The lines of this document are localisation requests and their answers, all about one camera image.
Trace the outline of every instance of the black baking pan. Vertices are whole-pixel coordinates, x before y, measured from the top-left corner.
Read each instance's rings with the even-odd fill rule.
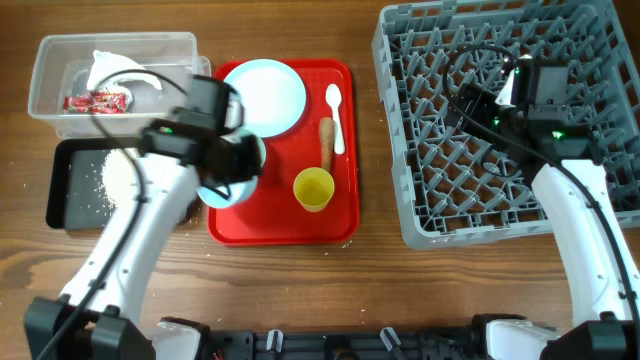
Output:
[[[138,138],[118,138],[136,147]],[[47,204],[47,225],[54,229],[89,229],[106,225],[113,208],[100,190],[101,170],[114,149],[104,138],[64,140],[56,148]]]

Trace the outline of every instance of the plastic bin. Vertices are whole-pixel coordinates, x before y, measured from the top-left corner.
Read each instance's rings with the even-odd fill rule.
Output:
[[[621,226],[640,225],[640,79],[611,1],[445,0],[385,7],[372,43],[405,243],[431,249],[551,231],[522,178],[496,178],[479,166],[489,144],[443,123],[441,71],[449,51],[468,44],[569,62],[570,120],[594,130]],[[497,93],[504,85],[500,55],[461,59],[452,90],[473,81]],[[494,172],[512,164],[492,155]]]
[[[210,75],[206,58],[198,57],[196,38],[178,33],[114,33],[52,35],[44,38],[36,58],[29,115],[53,126],[63,138],[91,137],[99,133],[86,114],[65,114],[65,96],[88,92],[87,80],[94,63],[93,51],[126,56],[188,89],[192,74]],[[99,115],[116,135],[132,135],[155,117],[165,117],[184,96],[169,84],[158,91],[142,81],[123,83],[134,96],[127,114]]]

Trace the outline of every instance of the yellow cup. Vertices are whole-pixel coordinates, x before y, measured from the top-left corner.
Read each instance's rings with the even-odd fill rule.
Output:
[[[336,190],[333,177],[322,168],[302,170],[293,182],[293,194],[302,207],[310,212],[322,211]]]

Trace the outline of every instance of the snack package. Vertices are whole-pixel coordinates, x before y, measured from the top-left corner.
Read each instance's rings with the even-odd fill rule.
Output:
[[[64,98],[64,110],[76,113],[124,114],[127,96],[123,93],[90,92]]]

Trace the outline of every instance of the red tray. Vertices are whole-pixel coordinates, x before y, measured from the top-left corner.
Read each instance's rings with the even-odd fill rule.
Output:
[[[307,104],[298,122],[285,133],[265,138],[267,161],[258,187],[244,203],[228,209],[209,208],[211,236],[229,246],[325,244],[349,239],[360,225],[358,158],[353,116],[353,87],[347,66],[332,59],[282,60],[302,78]],[[242,64],[220,66],[216,79],[224,79]],[[320,166],[318,125],[331,116],[325,101],[329,84],[342,92],[340,120],[346,151],[333,155],[331,174],[336,190],[327,208],[305,211],[293,195],[293,181],[308,167]]]

